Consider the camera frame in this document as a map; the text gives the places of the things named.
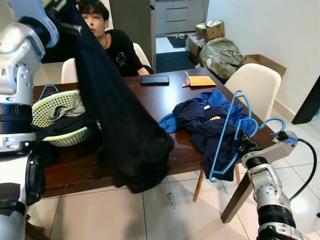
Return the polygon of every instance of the chair leg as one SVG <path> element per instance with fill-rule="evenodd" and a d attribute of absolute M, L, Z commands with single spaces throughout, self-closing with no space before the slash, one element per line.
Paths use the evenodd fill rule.
<path fill-rule="evenodd" d="M 241 182 L 241 178 L 240 178 L 238 163 L 235 165 L 234 171 L 235 171 L 236 183 L 239 185 L 239 183 Z"/>
<path fill-rule="evenodd" d="M 198 183 L 196 185 L 196 189 L 195 189 L 194 196 L 193 196 L 194 202 L 196 202 L 198 199 L 200 188 L 201 188 L 202 182 L 204 180 L 204 177 L 205 177 L 205 171 L 203 168 L 201 168 L 200 176 L 199 176 Z"/>

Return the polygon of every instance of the floor mat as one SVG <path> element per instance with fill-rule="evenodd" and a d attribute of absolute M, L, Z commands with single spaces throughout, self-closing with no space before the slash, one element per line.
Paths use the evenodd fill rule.
<path fill-rule="evenodd" d="M 169 42 L 171 43 L 171 45 L 175 48 L 185 48 L 186 47 L 186 41 L 188 36 L 185 35 L 183 38 L 176 38 L 175 36 L 167 36 Z"/>
<path fill-rule="evenodd" d="M 195 68 L 195 64 L 188 58 L 187 51 L 156 54 L 157 73 L 166 73 L 193 68 Z"/>

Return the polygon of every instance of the black phone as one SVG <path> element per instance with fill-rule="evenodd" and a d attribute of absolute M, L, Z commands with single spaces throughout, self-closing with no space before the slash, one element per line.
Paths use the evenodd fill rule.
<path fill-rule="evenodd" d="M 141 78 L 142 85 L 152 85 L 152 84 L 169 84 L 168 76 L 143 76 Z"/>

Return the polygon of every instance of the cabinet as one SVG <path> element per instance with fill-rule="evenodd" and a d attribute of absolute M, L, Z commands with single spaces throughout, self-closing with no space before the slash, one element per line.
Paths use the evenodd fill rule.
<path fill-rule="evenodd" d="M 195 25 L 207 20 L 209 0 L 156 0 L 155 33 L 195 31 Z"/>

